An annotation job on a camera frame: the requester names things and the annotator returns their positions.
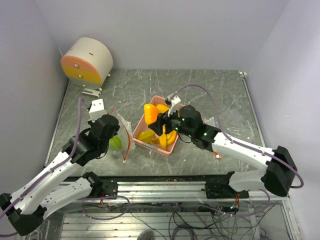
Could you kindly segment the pink plastic basket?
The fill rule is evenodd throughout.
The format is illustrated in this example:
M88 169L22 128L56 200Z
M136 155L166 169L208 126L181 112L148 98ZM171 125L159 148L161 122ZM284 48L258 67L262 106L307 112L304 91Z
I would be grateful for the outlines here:
M132 135L133 135L133 141L137 146L146 148L150 151L153 151L157 154L160 154L165 157L169 157L171 153L173 152L173 149L176 145L176 142L178 140L178 136L175 137L174 142L167 146L166 150L163 150L160 144L155 144L152 141L149 143L145 143L143 141L140 141L137 139L138 135L144 131L149 130L148 126L145 123L144 114L142 114L142 117L140 118L136 128L134 129Z

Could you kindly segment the clear zip bag red zipper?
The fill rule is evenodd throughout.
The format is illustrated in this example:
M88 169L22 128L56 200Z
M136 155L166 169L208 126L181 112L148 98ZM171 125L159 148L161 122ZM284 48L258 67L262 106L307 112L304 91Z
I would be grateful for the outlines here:
M112 155L118 159L122 159L123 164L126 164L135 149L135 144L133 141L132 126L129 121L127 121L115 108L109 112L112 116L116 117L119 121L119 130L117 135L121 139L122 149L112 150L109 149Z

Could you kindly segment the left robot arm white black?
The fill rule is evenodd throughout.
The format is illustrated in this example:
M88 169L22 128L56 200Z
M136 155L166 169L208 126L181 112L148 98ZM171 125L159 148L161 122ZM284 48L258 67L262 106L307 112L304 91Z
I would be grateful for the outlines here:
M90 172L71 186L54 190L61 182L91 160L98 159L109 148L109 141L120 128L110 114L89 120L90 127L69 139L55 159L19 190L0 196L1 216L7 216L16 234L26 236L37 229L55 211L74 200L98 198L102 182Z

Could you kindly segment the green round toy fruit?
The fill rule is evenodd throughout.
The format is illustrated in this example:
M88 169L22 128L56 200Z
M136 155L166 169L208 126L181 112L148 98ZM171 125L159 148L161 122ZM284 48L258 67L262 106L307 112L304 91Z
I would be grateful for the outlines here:
M118 136L114 136L109 140L109 149L114 151L122 149L122 141Z

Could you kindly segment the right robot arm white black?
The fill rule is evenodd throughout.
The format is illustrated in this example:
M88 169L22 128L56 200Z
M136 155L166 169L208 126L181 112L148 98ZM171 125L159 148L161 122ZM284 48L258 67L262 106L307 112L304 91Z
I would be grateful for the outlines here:
M256 168L255 171L232 173L229 181L220 186L224 197L231 198L237 192L259 189L285 197L292 188L297 167L285 147L272 149L224 135L219 128L204 123L201 113L191 105L176 111L167 109L160 112L148 103L143 110L145 123L158 136L176 132L189 137L199 149L226 154Z

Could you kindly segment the yellow toy mango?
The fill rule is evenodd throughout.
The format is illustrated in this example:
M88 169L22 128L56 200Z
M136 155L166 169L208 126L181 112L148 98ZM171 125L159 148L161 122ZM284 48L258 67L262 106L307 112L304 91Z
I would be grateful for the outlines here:
M156 108L155 105L151 103L147 103L143 107L144 109L144 121L147 125L153 124L156 122L158 118L158 109Z

